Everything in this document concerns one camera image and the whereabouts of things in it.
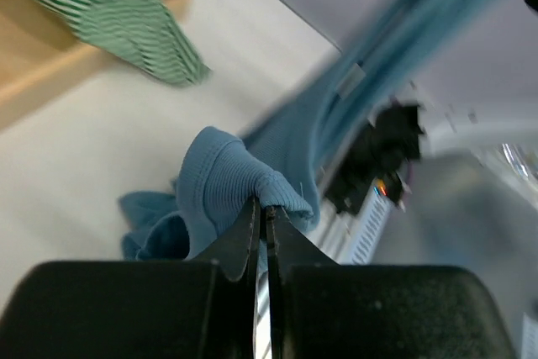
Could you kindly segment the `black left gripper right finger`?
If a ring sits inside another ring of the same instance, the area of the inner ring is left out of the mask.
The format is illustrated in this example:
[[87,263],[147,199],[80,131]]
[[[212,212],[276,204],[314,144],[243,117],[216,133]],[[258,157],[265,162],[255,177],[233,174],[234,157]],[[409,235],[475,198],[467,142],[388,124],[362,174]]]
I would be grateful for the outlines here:
[[462,267],[339,265],[265,209],[275,358],[513,358],[497,304]]

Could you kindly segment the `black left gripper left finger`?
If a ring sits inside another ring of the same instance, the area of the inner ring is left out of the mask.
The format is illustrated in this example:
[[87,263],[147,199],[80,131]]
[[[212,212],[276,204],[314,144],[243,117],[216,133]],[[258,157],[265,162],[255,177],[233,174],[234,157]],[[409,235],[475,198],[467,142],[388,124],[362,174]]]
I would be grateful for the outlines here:
[[188,261],[48,261],[1,317],[4,358],[252,358],[261,208]]

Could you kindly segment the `blue tank top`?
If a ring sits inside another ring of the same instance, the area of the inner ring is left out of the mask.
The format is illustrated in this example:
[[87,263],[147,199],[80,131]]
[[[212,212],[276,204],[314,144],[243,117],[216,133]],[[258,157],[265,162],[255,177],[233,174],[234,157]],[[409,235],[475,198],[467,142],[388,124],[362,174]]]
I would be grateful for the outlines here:
[[202,129],[183,158],[174,193],[119,200],[130,224],[130,261],[191,259],[256,197],[281,206],[302,232],[319,222],[316,173],[381,101],[493,0],[387,0],[341,55],[254,129],[234,136]]

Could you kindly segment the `green white striped tank top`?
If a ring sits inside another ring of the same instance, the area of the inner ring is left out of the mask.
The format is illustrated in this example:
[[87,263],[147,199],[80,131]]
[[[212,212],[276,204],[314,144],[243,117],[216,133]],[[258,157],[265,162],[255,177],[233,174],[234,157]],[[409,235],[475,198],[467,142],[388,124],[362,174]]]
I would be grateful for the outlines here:
[[163,0],[37,0],[82,42],[178,87],[202,82],[209,68]]

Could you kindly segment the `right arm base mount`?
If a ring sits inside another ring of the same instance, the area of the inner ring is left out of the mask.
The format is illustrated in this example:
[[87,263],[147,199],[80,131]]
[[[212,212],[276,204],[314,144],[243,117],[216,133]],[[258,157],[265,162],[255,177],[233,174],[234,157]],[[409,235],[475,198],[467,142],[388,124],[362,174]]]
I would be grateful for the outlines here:
[[370,191],[399,205],[407,182],[398,170],[421,157],[422,108],[418,103],[393,103],[362,127],[324,194],[336,213],[359,214]]

